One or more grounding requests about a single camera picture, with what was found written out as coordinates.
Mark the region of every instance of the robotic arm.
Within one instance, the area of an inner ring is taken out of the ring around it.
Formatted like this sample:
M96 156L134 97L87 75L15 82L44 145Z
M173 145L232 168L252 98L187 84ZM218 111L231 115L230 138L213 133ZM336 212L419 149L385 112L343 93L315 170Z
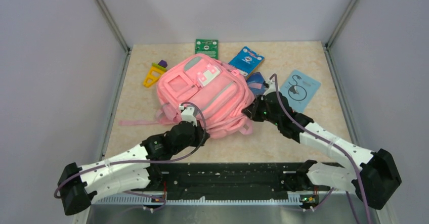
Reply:
M284 185L288 186L286 189L296 191L312 186L330 186L355 192L362 200L356 169L346 157L347 153L358 168L368 206L382 209L402 182L392 155L383 149L373 152L361 148L329 133L308 116L293 112L287 98L281 94L280 105L274 81L265 83L265 86L268 89L264 95L257 96L243 113L253 121L273 123L285 137L313 147L341 165L331 166L308 160L297 169L292 180L285 181ZM170 131L150 136L128 151L109 159L80 167L76 163L67 165L55 193L55 197L62 200L65 214L79 213L98 200L123 191L156 190L163 176L157 163L179 161L203 146L209 138L209 134L196 120L196 109L183 106L180 109L183 121ZM195 147L193 152L170 160L189 146Z

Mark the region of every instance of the purple block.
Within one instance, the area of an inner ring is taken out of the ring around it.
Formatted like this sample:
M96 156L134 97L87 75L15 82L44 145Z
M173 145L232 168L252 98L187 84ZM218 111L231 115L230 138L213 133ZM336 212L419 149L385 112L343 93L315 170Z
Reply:
M167 68L167 61L165 61L165 60L161 60L161 61L158 63L158 66L162 66L162 67L164 67L164 68Z

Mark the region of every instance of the white wall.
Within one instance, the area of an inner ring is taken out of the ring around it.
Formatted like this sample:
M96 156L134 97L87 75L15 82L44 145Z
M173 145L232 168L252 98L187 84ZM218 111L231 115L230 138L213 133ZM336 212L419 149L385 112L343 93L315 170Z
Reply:
M390 151L401 223L427 223L429 0L361 0L333 48L364 146Z
M350 0L105 0L129 44L327 41Z
M93 0L0 0L0 223L71 223L64 166L94 161L124 52Z

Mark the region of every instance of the table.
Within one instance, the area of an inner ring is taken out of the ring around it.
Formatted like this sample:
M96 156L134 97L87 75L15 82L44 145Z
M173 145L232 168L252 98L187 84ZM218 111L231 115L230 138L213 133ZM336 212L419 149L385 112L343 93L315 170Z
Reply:
M151 64L165 60L168 68L171 68L194 54L194 46L193 43L133 46L106 157L126 151L151 135L171 129L171 125L119 126L118 122L122 119L153 119L160 107L156 86L142 86ZM350 141L321 42L220 42L219 59L229 62L244 46L265 56L265 61L257 71L265 79L277 73L279 86L294 69L321 82L304 113L326 130ZM173 158L183 156L192 149L185 149ZM332 161L312 148L285 138L276 126L268 122L255 122L252 135L244 136L236 132L222 139L209 139L204 147L182 162L304 162L307 159Z

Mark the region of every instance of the backpack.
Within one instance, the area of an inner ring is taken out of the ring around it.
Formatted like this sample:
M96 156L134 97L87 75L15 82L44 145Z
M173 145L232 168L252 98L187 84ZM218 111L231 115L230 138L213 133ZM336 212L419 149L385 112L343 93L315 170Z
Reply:
M155 119L160 124L182 121L179 105L189 101L202 111L211 138L236 131L252 133L251 120L241 110L253 102L254 95L240 72L226 63L204 54L193 55L164 73L156 92L161 109ZM119 124L136 124L126 121Z

